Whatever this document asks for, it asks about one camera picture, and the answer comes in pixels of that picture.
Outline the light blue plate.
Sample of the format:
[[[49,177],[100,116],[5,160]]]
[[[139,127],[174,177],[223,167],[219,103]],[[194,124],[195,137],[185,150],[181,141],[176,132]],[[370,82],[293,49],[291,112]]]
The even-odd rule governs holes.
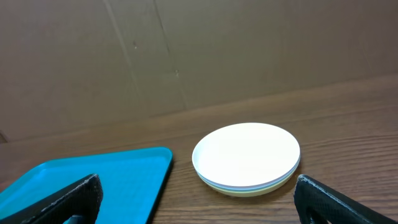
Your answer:
[[[250,191],[250,190],[257,190],[260,188],[265,188],[268,186],[271,186],[273,184],[277,184],[279,182],[282,182],[283,179],[286,179],[288,176],[292,175],[295,170],[297,169],[297,167],[300,164],[300,160],[301,158],[299,157],[298,161],[296,162],[295,166],[293,168],[291,168],[291,170],[289,170],[286,174],[282,175],[281,177],[278,177],[275,180],[272,180],[270,182],[266,182],[263,184],[259,184],[259,185],[250,185],[250,186],[243,186],[243,187],[237,187],[237,186],[231,186],[231,185],[222,185],[222,184],[217,184],[216,182],[213,182],[211,180],[208,180],[207,178],[203,177],[201,174],[198,174],[199,178],[201,178],[203,181],[205,181],[208,184],[211,184],[215,187],[221,188],[221,189],[226,189],[226,190],[236,190],[236,191]]]

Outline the white plate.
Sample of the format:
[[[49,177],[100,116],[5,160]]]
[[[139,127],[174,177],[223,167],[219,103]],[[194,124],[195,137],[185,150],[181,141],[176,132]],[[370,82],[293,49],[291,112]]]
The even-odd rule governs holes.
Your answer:
[[[192,152],[194,169],[222,187],[260,187],[282,179],[300,161],[300,146],[288,131],[265,123],[239,123],[202,138]]]

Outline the yellow-green plate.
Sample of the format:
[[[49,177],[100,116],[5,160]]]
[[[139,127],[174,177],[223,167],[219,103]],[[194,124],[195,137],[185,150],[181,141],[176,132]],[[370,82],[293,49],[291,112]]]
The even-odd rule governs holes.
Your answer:
[[[292,176],[294,173],[289,174],[287,177],[284,177],[282,180],[276,182],[275,184],[271,184],[270,186],[263,187],[257,190],[246,190],[246,191],[237,191],[237,190],[226,190],[222,189],[220,187],[216,187],[213,184],[209,183],[207,180],[205,180],[202,176],[200,176],[201,180],[204,181],[206,185],[211,187],[213,190],[229,195],[232,197],[255,197],[255,196],[260,196],[264,194],[268,194],[270,192],[273,192],[277,190],[278,188],[282,187]]]

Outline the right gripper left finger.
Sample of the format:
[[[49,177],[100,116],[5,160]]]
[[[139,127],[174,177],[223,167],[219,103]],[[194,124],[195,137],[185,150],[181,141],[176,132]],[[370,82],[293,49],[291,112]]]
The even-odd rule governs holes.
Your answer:
[[[103,189],[98,174],[86,177],[62,188],[1,219],[1,224],[94,224],[100,211]]]

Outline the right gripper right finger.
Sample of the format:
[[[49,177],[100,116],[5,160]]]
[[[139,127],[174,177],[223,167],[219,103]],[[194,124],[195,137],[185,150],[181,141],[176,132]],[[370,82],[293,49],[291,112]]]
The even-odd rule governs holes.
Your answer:
[[[397,224],[329,186],[299,175],[294,204],[301,224]]]

